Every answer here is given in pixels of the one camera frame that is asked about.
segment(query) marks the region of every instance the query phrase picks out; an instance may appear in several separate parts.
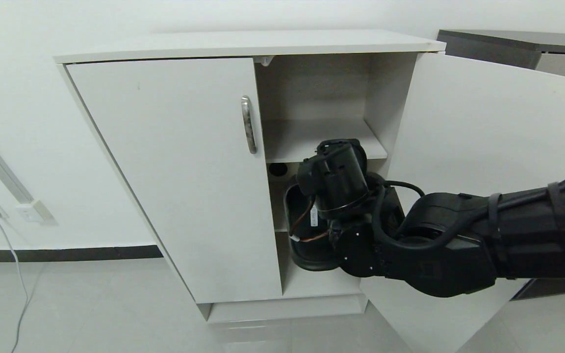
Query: white wall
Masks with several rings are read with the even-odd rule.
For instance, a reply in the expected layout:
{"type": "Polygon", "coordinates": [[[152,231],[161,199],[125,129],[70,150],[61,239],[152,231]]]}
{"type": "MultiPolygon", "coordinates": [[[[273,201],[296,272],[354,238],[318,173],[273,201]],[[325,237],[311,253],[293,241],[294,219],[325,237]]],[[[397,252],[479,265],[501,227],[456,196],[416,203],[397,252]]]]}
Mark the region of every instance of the white wall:
{"type": "Polygon", "coordinates": [[[149,32],[346,27],[385,27],[427,38],[440,28],[565,32],[565,1],[0,0],[0,154],[58,222],[23,223],[0,183],[0,204],[19,233],[11,234],[13,246],[153,244],[52,54],[149,32]]]}

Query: strap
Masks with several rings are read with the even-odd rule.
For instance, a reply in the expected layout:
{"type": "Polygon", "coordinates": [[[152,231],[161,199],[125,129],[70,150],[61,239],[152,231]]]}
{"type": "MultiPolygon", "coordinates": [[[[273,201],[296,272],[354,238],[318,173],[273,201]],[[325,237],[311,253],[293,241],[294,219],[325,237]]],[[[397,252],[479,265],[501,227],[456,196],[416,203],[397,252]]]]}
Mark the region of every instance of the strap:
{"type": "Polygon", "coordinates": [[[505,244],[503,244],[503,237],[500,235],[500,226],[498,225],[498,202],[500,201],[500,194],[492,194],[487,200],[487,219],[489,224],[489,234],[493,239],[494,250],[496,250],[496,257],[498,262],[504,268],[505,273],[511,273],[511,266],[509,265],[509,257],[505,244]]]}
{"type": "Polygon", "coordinates": [[[564,199],[561,191],[559,190],[559,183],[550,183],[546,187],[546,190],[551,201],[553,219],[555,220],[555,224],[557,225],[560,234],[559,244],[565,252],[565,208],[564,199]]]}

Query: white label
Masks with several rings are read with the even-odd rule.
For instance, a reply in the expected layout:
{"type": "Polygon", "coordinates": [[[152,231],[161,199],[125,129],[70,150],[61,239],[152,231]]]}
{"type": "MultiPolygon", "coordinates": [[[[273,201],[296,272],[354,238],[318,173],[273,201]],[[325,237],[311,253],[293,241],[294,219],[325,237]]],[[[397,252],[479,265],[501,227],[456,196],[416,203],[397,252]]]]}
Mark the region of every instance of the white label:
{"type": "Polygon", "coordinates": [[[315,205],[311,208],[311,226],[318,226],[318,208],[315,205]]]}

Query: white cabinet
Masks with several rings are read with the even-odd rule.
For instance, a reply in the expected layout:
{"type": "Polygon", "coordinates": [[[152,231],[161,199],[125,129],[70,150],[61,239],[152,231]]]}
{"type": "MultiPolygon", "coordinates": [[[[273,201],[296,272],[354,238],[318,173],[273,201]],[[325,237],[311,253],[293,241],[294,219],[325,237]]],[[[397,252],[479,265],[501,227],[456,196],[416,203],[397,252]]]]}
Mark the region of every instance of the white cabinet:
{"type": "MultiPolygon", "coordinates": [[[[177,33],[56,62],[210,322],[358,313],[370,299],[416,351],[453,352],[520,281],[435,299],[393,280],[301,270],[280,233],[285,180],[323,139],[359,138],[370,170],[426,192],[565,177],[565,77],[443,49],[380,30],[177,33]],[[264,55],[275,55],[266,67],[264,55]],[[269,163],[291,172],[269,175],[269,163]]],[[[399,195],[408,209],[414,195],[399,195]]]]}

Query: cabinet top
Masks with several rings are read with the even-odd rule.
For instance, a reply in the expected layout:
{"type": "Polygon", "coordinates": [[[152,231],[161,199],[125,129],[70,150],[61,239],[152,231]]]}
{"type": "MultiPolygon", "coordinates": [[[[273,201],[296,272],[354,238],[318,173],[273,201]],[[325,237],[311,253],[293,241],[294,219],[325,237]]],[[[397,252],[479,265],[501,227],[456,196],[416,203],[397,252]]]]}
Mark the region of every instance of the cabinet top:
{"type": "Polygon", "coordinates": [[[56,63],[284,54],[442,51],[446,43],[382,29],[156,33],[54,56],[56,63]]]}

